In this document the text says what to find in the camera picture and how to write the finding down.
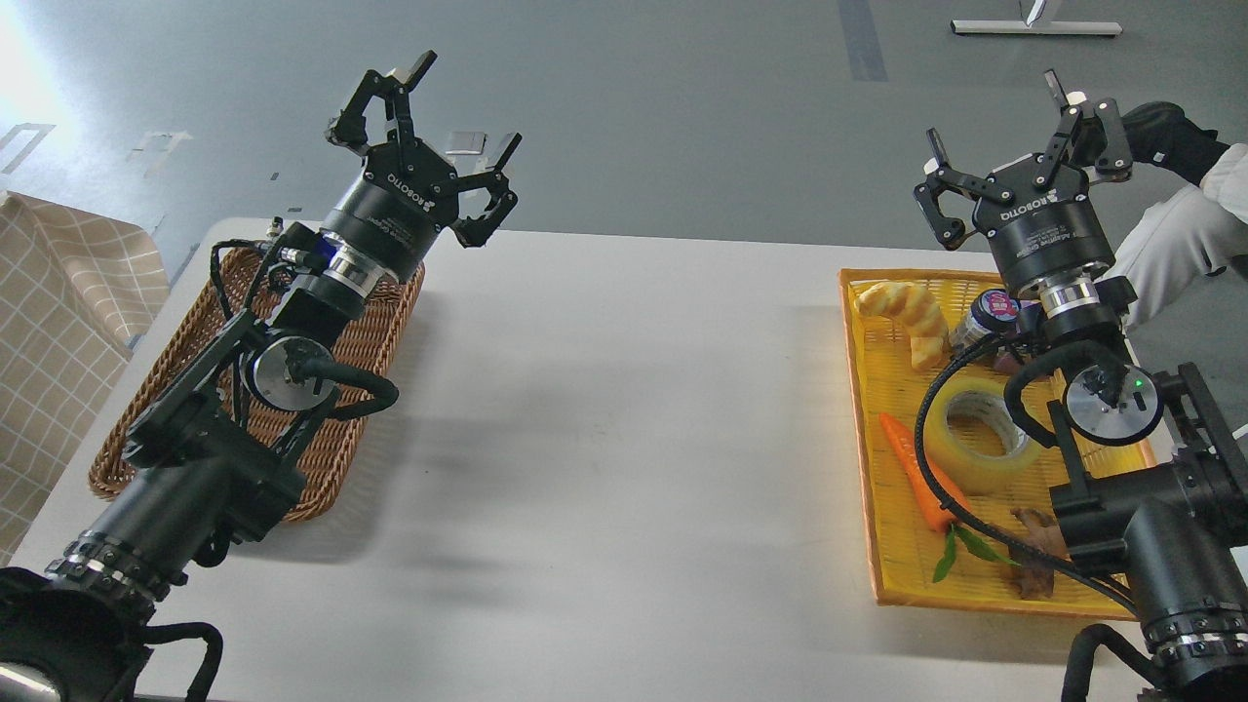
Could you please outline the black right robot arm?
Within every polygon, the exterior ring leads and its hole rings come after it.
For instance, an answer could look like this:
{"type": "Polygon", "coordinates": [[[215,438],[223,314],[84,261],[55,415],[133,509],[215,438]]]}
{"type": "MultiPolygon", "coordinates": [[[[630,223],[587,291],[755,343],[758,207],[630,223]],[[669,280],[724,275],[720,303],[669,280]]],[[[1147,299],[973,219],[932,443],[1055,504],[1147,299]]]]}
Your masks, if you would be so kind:
{"type": "Polygon", "coordinates": [[[1015,339],[1030,358],[1003,386],[1003,407],[1061,453],[1067,480],[1050,498],[1067,556],[975,517],[924,456],[919,472],[965,525],[1138,621],[1143,650],[1106,625],[1075,636],[1062,700],[1087,698],[1104,648],[1144,681],[1141,701],[1243,701],[1247,591],[1233,550],[1247,540],[1246,457],[1196,365],[1139,368],[1119,329],[1136,294],[1106,277],[1112,249],[1088,195],[1132,172],[1117,102],[1066,92],[1053,70],[1045,81],[1058,125],[1042,151],[971,175],[929,130],[934,156],[914,196],[948,252],[982,234],[1003,289],[1025,306],[1015,339]]]}

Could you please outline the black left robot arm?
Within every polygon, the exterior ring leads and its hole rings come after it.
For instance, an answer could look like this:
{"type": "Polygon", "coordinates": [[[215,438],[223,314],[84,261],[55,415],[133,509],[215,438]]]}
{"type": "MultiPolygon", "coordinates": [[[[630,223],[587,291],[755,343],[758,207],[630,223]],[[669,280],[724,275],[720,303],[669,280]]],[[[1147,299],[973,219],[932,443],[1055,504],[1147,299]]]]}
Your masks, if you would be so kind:
{"type": "Polygon", "coordinates": [[[129,487],[42,573],[2,570],[5,701],[134,701],[157,645],[198,640],[186,700],[205,701],[223,656],[213,625],[154,625],[183,568],[221,565],[297,505],[297,463],[324,422],[389,408],[396,386],[342,363],[333,347],[383,281],[406,284],[441,232],[466,249],[489,240],[518,199],[504,172],[517,132],[480,172],[461,175],[418,137],[411,92],[436,62],[369,70],[326,139],[362,169],[318,229],[278,227],[250,289],[231,307],[210,279],[223,326],[129,427],[129,487]]]}

